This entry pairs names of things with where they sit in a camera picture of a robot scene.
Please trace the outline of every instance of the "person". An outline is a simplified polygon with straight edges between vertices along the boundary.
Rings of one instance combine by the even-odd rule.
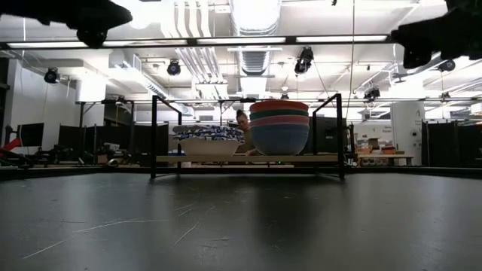
[[[249,129],[248,116],[243,110],[238,110],[236,112],[236,120],[238,122],[238,128],[244,132],[245,144],[241,145],[237,149],[237,153],[244,153],[246,156],[258,155],[255,146],[251,140],[251,130]]]

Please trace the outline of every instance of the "dark gray table surface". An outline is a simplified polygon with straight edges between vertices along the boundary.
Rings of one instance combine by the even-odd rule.
[[[0,183],[0,270],[482,270],[482,181],[98,174]]]

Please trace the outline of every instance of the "green bowl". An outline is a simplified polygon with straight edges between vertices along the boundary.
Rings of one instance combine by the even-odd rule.
[[[251,113],[249,118],[251,120],[258,120],[263,117],[275,117],[275,116],[305,116],[308,117],[307,111],[294,110],[294,109],[279,109],[279,110],[269,110],[269,111],[259,111]]]

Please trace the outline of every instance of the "blue bowl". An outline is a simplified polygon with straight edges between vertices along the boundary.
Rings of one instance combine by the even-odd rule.
[[[299,154],[308,141],[310,127],[277,124],[251,128],[253,145],[264,155]]]

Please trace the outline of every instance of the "red bowl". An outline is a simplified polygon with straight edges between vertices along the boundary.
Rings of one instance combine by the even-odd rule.
[[[275,117],[263,117],[258,120],[253,120],[249,123],[250,127],[259,127],[275,124],[294,124],[294,125],[310,125],[310,118],[305,116],[275,116]]]
[[[251,113],[277,109],[294,109],[308,111],[308,105],[305,105],[302,102],[273,100],[266,102],[256,102],[255,104],[251,105],[251,107],[249,107]]]

